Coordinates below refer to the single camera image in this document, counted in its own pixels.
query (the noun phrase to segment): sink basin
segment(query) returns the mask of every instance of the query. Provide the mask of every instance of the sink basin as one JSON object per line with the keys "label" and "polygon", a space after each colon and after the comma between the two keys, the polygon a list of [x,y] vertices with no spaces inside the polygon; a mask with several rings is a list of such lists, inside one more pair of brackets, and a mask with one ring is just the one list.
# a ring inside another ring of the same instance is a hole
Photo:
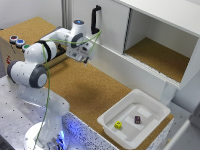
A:
{"label": "sink basin", "polygon": [[[122,147],[136,149],[169,113],[169,108],[135,89],[97,121],[104,127],[105,133]],[[135,124],[135,116],[140,116],[140,124]],[[116,121],[122,122],[120,129],[114,127]]]}

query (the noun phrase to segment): green cable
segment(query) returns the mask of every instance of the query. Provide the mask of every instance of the green cable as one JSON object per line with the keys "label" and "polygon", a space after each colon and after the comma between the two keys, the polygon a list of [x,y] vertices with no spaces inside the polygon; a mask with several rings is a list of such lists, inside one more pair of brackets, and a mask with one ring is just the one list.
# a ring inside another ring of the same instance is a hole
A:
{"label": "green cable", "polygon": [[45,111],[45,115],[44,115],[44,118],[42,120],[42,125],[40,127],[40,130],[38,132],[38,135],[37,135],[37,138],[36,138],[36,141],[35,141],[35,145],[34,145],[34,148],[33,150],[35,149],[35,146],[37,144],[37,141],[38,141],[38,138],[40,136],[40,132],[42,130],[42,126],[44,124],[44,121],[46,119],[46,115],[47,115],[47,109],[48,109],[48,105],[49,105],[49,94],[50,94],[50,73],[49,73],[49,66],[48,66],[48,63],[47,63],[47,57],[46,57],[46,54],[45,54],[45,50],[44,50],[44,45],[42,44],[42,48],[43,48],[43,54],[44,54],[44,58],[45,58],[45,64],[46,64],[46,68],[47,68],[47,75],[48,75],[48,97],[47,97],[47,104],[46,104],[46,111]]}
{"label": "green cable", "polygon": [[[96,38],[96,39],[95,39],[95,42],[94,42],[94,44],[93,44],[93,46],[92,46],[92,48],[91,48],[91,50],[90,50],[90,52],[89,52],[89,56],[90,56],[90,55],[91,55],[91,52],[92,52],[92,50],[93,50],[93,48],[94,48],[94,46],[95,46],[95,44],[96,44],[96,41],[97,41],[97,39],[99,38],[99,36],[100,36],[100,34],[101,34],[101,32],[102,32],[102,30],[100,30],[100,31],[97,33],[97,35],[95,35],[95,36],[92,37],[91,39],[86,40],[86,41],[84,41],[84,42],[67,42],[67,41],[56,40],[56,39],[49,39],[49,40],[47,40],[46,42],[48,42],[48,41],[56,41],[56,42],[63,42],[63,43],[70,43],[70,44],[83,44],[83,43],[86,43],[86,42],[91,41],[91,40],[93,40],[94,38]],[[42,130],[42,126],[43,126],[44,121],[45,121],[45,119],[46,119],[47,109],[48,109],[48,105],[49,105],[49,94],[50,94],[50,73],[49,73],[49,66],[48,66],[48,63],[47,63],[47,58],[46,58],[46,54],[45,54],[45,50],[44,50],[44,45],[43,45],[43,44],[42,44],[42,49],[43,49],[43,53],[44,53],[45,64],[46,64],[47,75],[48,75],[48,97],[47,97],[47,104],[46,104],[45,115],[44,115],[44,118],[43,118],[43,120],[42,120],[42,124],[41,124],[40,130],[39,130],[39,132],[38,132],[38,135],[37,135],[37,138],[36,138],[36,141],[35,141],[35,145],[34,145],[33,150],[35,149],[35,146],[36,146],[36,144],[37,144],[37,142],[38,142],[38,138],[39,138],[39,136],[40,136],[40,132],[41,132],[41,130]]]}

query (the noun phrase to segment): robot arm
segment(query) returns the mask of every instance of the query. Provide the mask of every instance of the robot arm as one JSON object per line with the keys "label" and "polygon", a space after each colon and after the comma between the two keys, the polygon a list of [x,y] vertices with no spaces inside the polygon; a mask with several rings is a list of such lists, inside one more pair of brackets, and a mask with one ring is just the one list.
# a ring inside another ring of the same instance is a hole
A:
{"label": "robot arm", "polygon": [[[17,91],[18,96],[24,101],[34,105],[46,105],[48,90],[43,88],[47,82],[46,69],[42,65],[45,63],[43,52],[45,52],[48,61],[52,60],[55,58],[57,53],[57,47],[53,41],[62,44],[63,41],[66,41],[68,42],[67,44],[64,42],[68,47],[66,55],[78,62],[87,63],[93,45],[91,42],[85,42],[85,34],[86,29],[84,22],[76,20],[73,22],[73,28],[71,31],[60,28],[44,36],[40,41],[26,49],[24,52],[25,62],[12,61],[7,68],[7,73],[13,82],[19,85]],[[49,149],[48,143],[54,140],[62,131],[61,116],[66,114],[68,111],[69,103],[56,93],[50,91],[49,107],[45,124],[43,125],[38,139],[38,150]],[[35,138],[38,134],[38,130],[34,131],[34,133],[36,134],[34,136]],[[33,149],[35,139],[26,138],[29,140],[25,142],[25,150]]]}

